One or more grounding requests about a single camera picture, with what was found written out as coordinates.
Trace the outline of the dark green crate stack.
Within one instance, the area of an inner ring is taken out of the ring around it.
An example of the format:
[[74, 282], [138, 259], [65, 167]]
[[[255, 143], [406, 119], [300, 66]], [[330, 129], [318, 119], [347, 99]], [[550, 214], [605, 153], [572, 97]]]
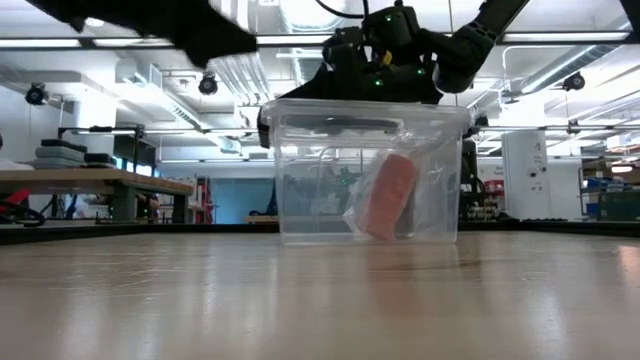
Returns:
[[589, 221], [640, 222], [640, 168], [582, 168], [579, 200]]

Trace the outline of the orange cloth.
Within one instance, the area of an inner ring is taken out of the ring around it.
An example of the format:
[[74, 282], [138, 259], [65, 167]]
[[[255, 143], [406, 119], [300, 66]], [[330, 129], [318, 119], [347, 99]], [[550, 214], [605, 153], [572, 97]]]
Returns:
[[413, 191], [417, 173], [413, 161], [405, 156], [390, 154], [384, 159], [361, 218], [364, 233], [381, 241], [395, 239], [395, 227]]

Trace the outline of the red tool cart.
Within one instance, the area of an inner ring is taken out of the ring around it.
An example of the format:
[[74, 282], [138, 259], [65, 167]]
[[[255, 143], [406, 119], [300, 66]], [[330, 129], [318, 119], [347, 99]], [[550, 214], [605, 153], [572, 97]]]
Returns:
[[210, 225], [213, 223], [214, 202], [209, 177], [196, 178], [196, 205], [194, 206], [194, 220], [196, 224]]

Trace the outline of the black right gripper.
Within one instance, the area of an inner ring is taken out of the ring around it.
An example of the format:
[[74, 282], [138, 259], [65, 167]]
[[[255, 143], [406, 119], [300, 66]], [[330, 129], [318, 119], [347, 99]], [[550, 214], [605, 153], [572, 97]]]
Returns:
[[314, 77], [281, 99], [331, 99], [436, 105], [432, 55], [340, 28], [323, 43], [323, 64]]

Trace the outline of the black cabinet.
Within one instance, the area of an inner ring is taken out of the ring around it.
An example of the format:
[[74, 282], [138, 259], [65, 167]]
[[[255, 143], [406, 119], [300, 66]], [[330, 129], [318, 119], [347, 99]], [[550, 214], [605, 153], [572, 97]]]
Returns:
[[472, 210], [483, 198], [483, 183], [478, 178], [477, 146], [468, 138], [462, 143], [459, 219], [468, 221]]

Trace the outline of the clear plastic storage bin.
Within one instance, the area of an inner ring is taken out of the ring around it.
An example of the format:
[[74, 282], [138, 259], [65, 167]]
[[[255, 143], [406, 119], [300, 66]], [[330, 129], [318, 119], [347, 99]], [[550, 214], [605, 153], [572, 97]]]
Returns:
[[353, 233], [343, 215], [351, 190], [364, 167], [384, 149], [418, 145], [442, 148], [437, 158], [451, 164], [457, 175], [450, 186], [456, 201], [455, 226], [447, 238], [457, 238], [462, 140], [466, 131], [451, 127], [430, 130], [270, 130], [260, 125], [261, 138], [274, 152], [280, 232], [288, 243], [380, 243]]

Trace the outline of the stack of grey pads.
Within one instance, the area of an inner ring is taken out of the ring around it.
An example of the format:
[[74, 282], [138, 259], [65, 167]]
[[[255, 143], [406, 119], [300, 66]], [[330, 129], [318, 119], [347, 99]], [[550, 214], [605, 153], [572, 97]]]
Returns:
[[35, 169], [115, 168], [116, 161], [108, 153], [89, 153], [84, 145], [60, 139], [44, 139], [35, 150]]

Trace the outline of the wooden workbench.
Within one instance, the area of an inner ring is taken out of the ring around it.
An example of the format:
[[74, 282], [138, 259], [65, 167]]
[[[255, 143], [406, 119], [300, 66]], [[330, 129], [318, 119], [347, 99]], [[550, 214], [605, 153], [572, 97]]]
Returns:
[[0, 171], [0, 193], [26, 188], [32, 195], [105, 194], [113, 196], [113, 220], [133, 223], [138, 193], [172, 195], [174, 223], [187, 223], [193, 187], [118, 169], [74, 168]]

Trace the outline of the red and black tool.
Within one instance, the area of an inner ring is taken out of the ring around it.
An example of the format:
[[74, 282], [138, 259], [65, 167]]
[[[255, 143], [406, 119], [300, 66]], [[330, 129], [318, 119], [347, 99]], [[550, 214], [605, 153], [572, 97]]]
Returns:
[[26, 188], [11, 194], [0, 193], [0, 225], [22, 225], [26, 228], [45, 224], [45, 216], [29, 206], [31, 191]]

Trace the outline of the white pillar with fixtures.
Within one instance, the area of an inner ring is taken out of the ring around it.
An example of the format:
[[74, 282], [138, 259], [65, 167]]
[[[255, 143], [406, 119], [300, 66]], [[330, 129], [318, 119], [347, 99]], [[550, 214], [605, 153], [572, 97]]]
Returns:
[[520, 220], [551, 215], [546, 139], [543, 131], [502, 135], [506, 211]]

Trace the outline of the clear plastic bin lid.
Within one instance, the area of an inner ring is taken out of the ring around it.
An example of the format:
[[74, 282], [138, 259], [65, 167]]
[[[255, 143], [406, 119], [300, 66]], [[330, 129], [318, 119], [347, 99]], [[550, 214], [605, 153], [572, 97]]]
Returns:
[[372, 101], [280, 98], [265, 104], [259, 124], [270, 130], [430, 130], [466, 131], [471, 115], [464, 107]]

